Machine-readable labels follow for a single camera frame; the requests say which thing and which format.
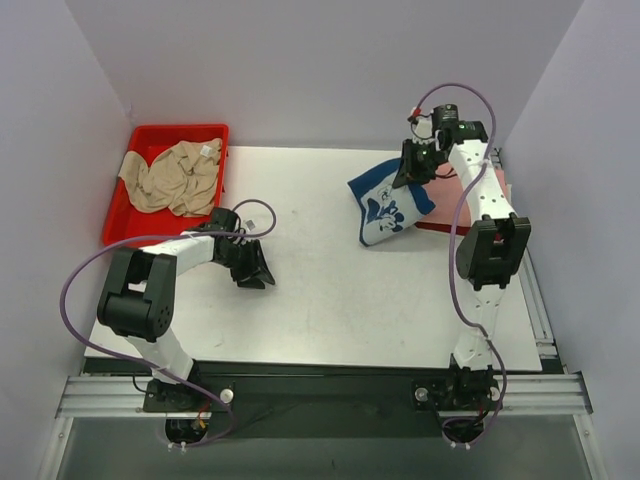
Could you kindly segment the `blue t-shirt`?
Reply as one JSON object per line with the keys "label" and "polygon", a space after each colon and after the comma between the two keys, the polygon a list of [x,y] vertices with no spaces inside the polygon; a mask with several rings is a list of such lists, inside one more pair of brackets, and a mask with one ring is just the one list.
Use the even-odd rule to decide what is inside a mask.
{"label": "blue t-shirt", "polygon": [[436,205],[419,184],[395,188],[401,160],[386,160],[347,182],[360,209],[359,241],[374,246],[415,225]]}

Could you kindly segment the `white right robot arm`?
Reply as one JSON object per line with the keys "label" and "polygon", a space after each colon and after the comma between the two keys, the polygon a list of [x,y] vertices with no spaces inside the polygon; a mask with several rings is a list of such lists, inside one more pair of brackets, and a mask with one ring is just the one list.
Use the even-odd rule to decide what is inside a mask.
{"label": "white right robot arm", "polygon": [[429,114],[414,108],[408,122],[412,136],[402,144],[394,186],[425,185],[447,164],[463,189],[453,216],[464,208],[470,213],[469,231],[449,244],[451,297],[464,327],[448,377],[429,393],[442,406],[487,408],[499,396],[493,367],[503,363],[493,342],[499,308],[520,267],[531,224],[503,191],[481,122],[461,120],[451,103]]}

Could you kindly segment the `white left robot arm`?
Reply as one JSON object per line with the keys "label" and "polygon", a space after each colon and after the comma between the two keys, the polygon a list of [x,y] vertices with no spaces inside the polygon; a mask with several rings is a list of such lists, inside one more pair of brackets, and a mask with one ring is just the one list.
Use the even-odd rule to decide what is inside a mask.
{"label": "white left robot arm", "polygon": [[195,360],[182,348],[171,323],[178,276],[206,263],[226,268],[236,286],[263,290],[275,284],[258,239],[235,210],[216,207],[210,220],[183,239],[115,250],[97,307],[103,326],[125,338],[153,363],[147,392],[182,412],[204,398]]}

